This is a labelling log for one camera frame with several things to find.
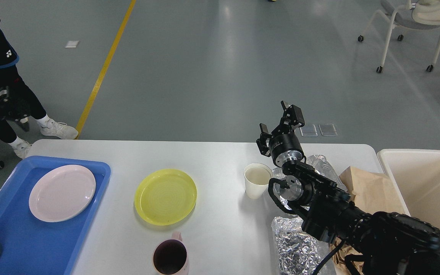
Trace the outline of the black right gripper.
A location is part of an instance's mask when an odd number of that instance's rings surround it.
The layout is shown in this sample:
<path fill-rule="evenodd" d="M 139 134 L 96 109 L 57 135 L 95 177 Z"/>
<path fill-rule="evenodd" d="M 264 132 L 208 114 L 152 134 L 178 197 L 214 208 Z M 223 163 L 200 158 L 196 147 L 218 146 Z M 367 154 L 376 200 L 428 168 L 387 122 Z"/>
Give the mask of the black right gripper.
<path fill-rule="evenodd" d="M 290 161 L 305 161 L 306 156 L 300 141 L 295 134 L 297 128 L 304 127 L 305 121 L 302 110 L 286 101 L 281 101 L 283 116 L 276 127 L 276 135 L 268 131 L 267 125 L 260 123 L 260 136 L 256 144 L 261 155 L 270 157 L 276 167 L 282 167 Z"/>

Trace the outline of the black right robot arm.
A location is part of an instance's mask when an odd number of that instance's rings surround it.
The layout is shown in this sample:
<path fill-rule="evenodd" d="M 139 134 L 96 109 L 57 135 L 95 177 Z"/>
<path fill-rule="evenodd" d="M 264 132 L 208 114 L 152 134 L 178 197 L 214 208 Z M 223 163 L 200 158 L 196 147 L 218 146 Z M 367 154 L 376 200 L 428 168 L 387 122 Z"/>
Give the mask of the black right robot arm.
<path fill-rule="evenodd" d="M 356 207 L 347 191 L 307 164 L 295 135 L 304 126 L 302 111 L 285 101 L 281 105 L 279 125 L 269 132 L 260 124 L 256 141 L 260 153 L 285 175 L 269 180 L 268 193 L 283 212 L 301 217 L 305 233 L 329 244 L 340 239 L 313 274 L 348 244 L 359 252 L 344 258 L 351 275 L 358 274 L 354 262 L 363 263 L 364 275 L 440 275 L 440 229 L 405 214 L 369 214 Z"/>

